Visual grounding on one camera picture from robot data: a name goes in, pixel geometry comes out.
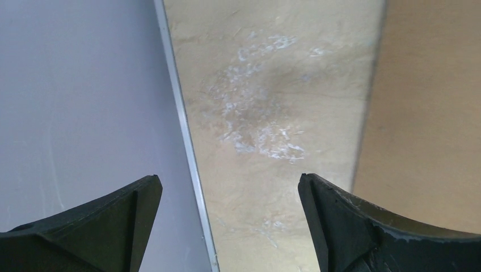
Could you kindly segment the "brown cardboard backing board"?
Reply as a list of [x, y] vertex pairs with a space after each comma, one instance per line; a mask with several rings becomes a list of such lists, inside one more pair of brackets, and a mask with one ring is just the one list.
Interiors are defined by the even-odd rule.
[[353, 192], [480, 232], [480, 2], [388, 1]]

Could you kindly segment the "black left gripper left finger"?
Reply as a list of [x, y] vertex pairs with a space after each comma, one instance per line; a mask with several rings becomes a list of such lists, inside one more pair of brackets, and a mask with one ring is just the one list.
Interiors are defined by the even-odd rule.
[[158, 176], [1, 233], [2, 271], [139, 271], [162, 195]]

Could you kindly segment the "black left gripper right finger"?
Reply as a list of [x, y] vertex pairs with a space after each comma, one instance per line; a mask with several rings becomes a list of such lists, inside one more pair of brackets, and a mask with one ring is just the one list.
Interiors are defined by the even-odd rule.
[[479, 271], [480, 235], [385, 210], [302, 174], [299, 197], [321, 271]]

